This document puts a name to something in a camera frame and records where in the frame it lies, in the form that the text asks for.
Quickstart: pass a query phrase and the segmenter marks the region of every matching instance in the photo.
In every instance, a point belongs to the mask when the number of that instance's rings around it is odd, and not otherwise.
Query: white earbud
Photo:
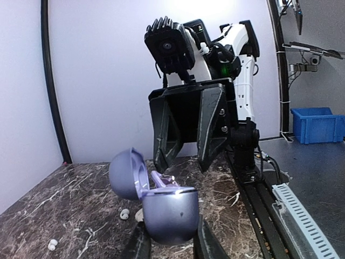
[[[144,221],[144,215],[143,215],[142,209],[138,210],[137,213],[135,213],[135,220],[137,222]]]
[[[128,209],[122,210],[120,213],[120,218],[122,220],[127,220],[129,218],[129,210]]]
[[[51,239],[48,244],[49,251],[54,251],[57,245],[58,245],[58,241],[55,239]]]

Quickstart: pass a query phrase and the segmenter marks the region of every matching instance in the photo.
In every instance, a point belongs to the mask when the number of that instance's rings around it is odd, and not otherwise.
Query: metal bracket
[[[296,78],[297,73],[302,72],[317,72],[318,66],[317,65],[305,65],[305,64],[289,64],[289,74],[290,79],[293,80]]]

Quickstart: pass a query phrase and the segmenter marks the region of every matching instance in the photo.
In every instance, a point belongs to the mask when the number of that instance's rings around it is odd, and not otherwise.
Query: gray floor
[[[290,188],[345,258],[345,144],[299,144],[296,139],[260,142],[260,147],[293,177]]]

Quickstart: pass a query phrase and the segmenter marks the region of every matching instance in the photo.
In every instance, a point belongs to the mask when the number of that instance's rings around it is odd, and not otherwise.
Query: black pole
[[[275,39],[275,49],[277,51],[277,61],[279,69],[279,81],[280,81],[280,130],[281,134],[284,134],[287,139],[286,133],[289,131],[289,113],[290,113],[290,98],[289,98],[289,78],[288,67],[285,54],[285,48],[282,46],[284,43],[284,35],[282,34],[282,28],[279,20],[280,13],[276,0],[267,0],[268,9],[270,10],[273,34]]]
[[[48,0],[41,0],[41,34],[42,34],[42,52],[45,80],[47,84],[50,110],[53,117],[55,132],[59,141],[59,146],[65,163],[72,163],[70,151],[61,122],[58,101],[55,92],[52,62],[49,45],[49,24],[48,24]]]

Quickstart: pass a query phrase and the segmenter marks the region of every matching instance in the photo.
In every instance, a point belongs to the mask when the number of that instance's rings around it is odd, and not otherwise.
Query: white wall
[[[40,0],[0,1],[0,213],[62,163],[46,93]]]
[[[281,23],[285,42],[297,41],[325,49],[345,51],[344,2],[301,0],[302,35],[298,36],[290,10]],[[290,63],[300,63],[298,52],[288,52]],[[330,107],[333,114],[345,114],[345,60],[322,58],[317,73],[302,73],[290,90],[291,108]]]
[[[143,38],[147,25],[165,15],[180,23],[201,18],[212,39],[221,24],[252,21],[261,48],[257,123],[262,137],[279,135],[278,69],[266,1],[60,0],[50,6],[54,75],[75,162],[109,161],[130,146],[152,157],[148,95],[161,80]]]

